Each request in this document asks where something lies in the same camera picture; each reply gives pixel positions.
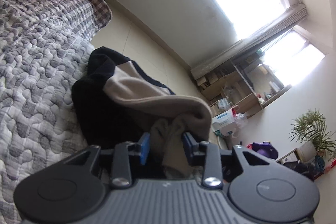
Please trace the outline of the black and beige garment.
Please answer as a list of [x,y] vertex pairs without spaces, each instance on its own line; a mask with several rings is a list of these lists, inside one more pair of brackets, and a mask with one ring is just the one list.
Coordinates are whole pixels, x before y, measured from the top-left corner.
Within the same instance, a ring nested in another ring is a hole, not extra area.
[[89,145],[111,149],[148,132],[147,171],[152,176],[190,177],[194,169],[187,162],[182,135],[209,138],[212,116],[204,100],[175,94],[134,60],[106,47],[91,53],[85,76],[72,87],[72,100]]

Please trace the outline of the white blue paper bag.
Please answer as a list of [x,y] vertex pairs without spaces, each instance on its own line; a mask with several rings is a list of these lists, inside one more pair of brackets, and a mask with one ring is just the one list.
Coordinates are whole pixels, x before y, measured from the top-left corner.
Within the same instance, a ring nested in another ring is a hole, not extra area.
[[216,136],[221,138],[238,137],[239,127],[235,120],[235,114],[235,109],[231,108],[212,118],[211,128]]

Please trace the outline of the purple bag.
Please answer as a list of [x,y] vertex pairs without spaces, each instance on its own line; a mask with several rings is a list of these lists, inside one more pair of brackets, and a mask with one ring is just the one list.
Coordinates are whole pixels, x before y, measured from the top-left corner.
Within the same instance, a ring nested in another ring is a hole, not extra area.
[[247,148],[270,159],[277,160],[278,158],[278,151],[275,147],[272,146],[271,142],[269,141],[264,141],[262,143],[253,142],[251,144],[248,144]]

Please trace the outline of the wooden shelf unit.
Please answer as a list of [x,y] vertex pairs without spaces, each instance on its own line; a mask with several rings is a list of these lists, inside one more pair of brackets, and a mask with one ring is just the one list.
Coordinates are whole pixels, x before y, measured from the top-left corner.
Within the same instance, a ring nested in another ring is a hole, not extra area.
[[291,88],[266,64],[261,50],[224,62],[199,77],[197,85],[209,101],[213,116],[233,109],[248,118]]

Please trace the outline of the green potted plant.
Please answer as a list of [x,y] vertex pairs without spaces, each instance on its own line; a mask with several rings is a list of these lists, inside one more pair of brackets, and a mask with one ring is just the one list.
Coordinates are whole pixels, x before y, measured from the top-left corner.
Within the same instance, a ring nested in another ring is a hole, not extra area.
[[318,110],[307,110],[292,120],[289,139],[299,143],[311,142],[317,153],[335,159],[335,130],[328,130],[325,116]]

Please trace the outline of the grey white quilted blanket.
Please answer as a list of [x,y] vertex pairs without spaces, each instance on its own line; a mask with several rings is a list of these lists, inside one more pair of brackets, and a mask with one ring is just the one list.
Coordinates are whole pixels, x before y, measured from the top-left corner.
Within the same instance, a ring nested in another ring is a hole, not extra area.
[[86,146],[71,98],[104,0],[1,0],[1,223],[20,223],[15,187]]

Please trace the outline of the grey curtain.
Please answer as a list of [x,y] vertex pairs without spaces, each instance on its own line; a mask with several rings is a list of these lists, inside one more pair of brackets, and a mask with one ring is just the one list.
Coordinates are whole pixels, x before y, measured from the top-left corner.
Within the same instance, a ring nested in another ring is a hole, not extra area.
[[197,80],[232,57],[238,56],[252,48],[262,47],[263,44],[287,32],[292,27],[303,21],[306,17],[307,10],[303,3],[297,3],[290,6],[290,8],[286,9],[279,18],[255,32],[251,37],[236,42],[227,50],[222,51],[216,56],[192,68],[191,74],[193,78]]

